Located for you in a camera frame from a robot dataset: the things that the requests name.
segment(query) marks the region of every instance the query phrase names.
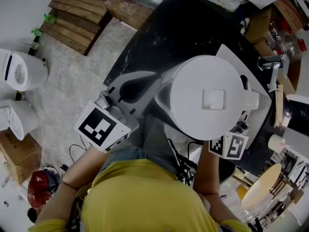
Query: white toilet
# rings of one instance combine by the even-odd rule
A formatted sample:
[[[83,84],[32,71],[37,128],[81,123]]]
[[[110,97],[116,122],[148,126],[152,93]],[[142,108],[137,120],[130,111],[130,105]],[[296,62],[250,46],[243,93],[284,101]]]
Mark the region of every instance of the white toilet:
[[[38,125],[39,118],[27,101],[0,101],[0,131],[10,128],[16,138],[23,140]]]
[[[44,84],[48,69],[32,55],[0,49],[0,75],[13,89],[26,91]]]

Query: yellow t-shirt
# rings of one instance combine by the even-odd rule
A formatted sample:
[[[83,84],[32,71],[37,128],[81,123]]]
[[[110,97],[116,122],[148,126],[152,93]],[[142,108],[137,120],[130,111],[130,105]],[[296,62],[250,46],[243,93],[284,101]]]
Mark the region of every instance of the yellow t-shirt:
[[[218,224],[189,186],[147,159],[118,161],[96,177],[82,207],[87,232],[217,232]],[[237,220],[221,223],[251,230]],[[62,232],[65,221],[46,220],[29,232]]]

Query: white kettle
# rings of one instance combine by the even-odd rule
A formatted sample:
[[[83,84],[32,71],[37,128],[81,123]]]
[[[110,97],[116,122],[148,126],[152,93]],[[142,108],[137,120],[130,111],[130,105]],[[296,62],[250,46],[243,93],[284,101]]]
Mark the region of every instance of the white kettle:
[[[230,131],[242,111],[257,109],[259,93],[245,90],[227,61],[201,55],[163,73],[155,100],[185,134],[212,140]]]

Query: round yellow tabletop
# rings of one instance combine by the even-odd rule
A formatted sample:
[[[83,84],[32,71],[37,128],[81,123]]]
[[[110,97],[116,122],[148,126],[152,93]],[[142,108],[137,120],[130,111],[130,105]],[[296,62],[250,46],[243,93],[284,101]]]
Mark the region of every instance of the round yellow tabletop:
[[[276,183],[281,172],[281,164],[276,163],[267,169],[249,188],[241,201],[242,208],[248,208],[261,201]]]

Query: black marble tabletop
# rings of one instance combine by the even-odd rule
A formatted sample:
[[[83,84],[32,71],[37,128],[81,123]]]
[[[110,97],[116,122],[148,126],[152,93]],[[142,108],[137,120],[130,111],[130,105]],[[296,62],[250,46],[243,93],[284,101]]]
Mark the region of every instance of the black marble tabletop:
[[[198,55],[216,55],[225,44],[250,69],[263,88],[271,72],[261,71],[259,54],[235,25],[201,0],[163,0],[133,36],[105,79],[109,85],[123,73],[153,71],[162,74],[175,65]],[[256,139],[241,160],[232,161],[254,175],[262,173],[273,151],[267,146],[272,134],[283,136],[291,113],[284,100],[283,122],[274,128],[275,94],[269,94],[272,107]],[[152,102],[149,112],[178,129],[164,111]]]

